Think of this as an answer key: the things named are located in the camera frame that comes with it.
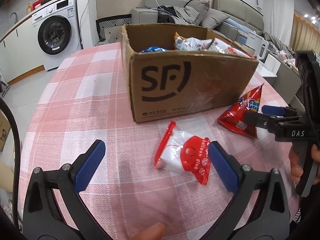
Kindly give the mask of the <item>person's left hand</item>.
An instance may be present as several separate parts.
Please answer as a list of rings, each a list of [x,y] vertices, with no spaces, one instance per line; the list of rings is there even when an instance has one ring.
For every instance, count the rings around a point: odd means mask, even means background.
[[[163,238],[165,230],[165,225],[159,222],[137,233],[131,240],[160,240]]]

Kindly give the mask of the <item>person's right hand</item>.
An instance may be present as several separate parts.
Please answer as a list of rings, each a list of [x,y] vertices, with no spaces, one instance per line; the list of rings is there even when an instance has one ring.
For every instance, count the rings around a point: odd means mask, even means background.
[[[316,145],[313,145],[311,148],[311,156],[314,161],[320,162],[320,151]],[[299,156],[293,150],[293,147],[289,151],[289,160],[290,160],[290,178],[293,182],[299,183],[301,176],[303,175],[303,168],[299,165]]]

